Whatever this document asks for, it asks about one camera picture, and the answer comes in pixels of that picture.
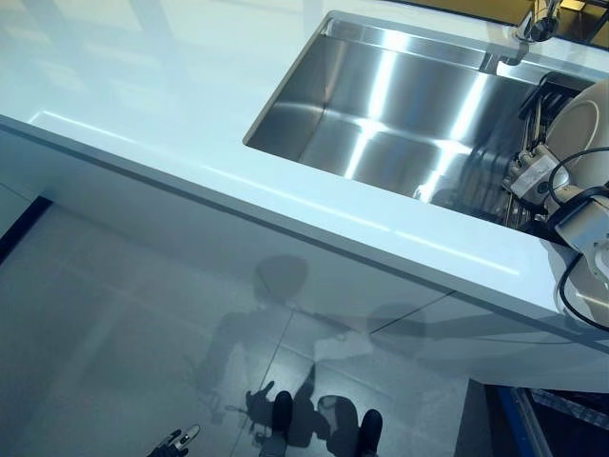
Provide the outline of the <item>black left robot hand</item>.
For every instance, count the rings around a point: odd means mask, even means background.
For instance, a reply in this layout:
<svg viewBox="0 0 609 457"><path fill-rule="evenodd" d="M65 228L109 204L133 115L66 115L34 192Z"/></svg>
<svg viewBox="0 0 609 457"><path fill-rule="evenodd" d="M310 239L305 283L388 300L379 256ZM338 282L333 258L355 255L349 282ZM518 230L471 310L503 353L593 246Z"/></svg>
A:
<svg viewBox="0 0 609 457"><path fill-rule="evenodd" d="M147 457L183 457L189 453L189 445L199 435L201 427L195 424L186 430L173 430L165 437Z"/></svg>

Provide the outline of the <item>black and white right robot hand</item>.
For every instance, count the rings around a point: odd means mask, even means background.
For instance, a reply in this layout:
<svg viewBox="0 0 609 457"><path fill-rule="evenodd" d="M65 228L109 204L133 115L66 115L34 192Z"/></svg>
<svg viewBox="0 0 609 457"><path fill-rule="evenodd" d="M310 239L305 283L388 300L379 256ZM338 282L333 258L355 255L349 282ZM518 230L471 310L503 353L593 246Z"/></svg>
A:
<svg viewBox="0 0 609 457"><path fill-rule="evenodd" d="M549 198L550 188L559 189L572 182L569 171L561 167L553 184L549 183L550 174L559 161L544 143L538 143L531 150L524 149L508 165L502 186L522 202L543 206Z"/></svg>

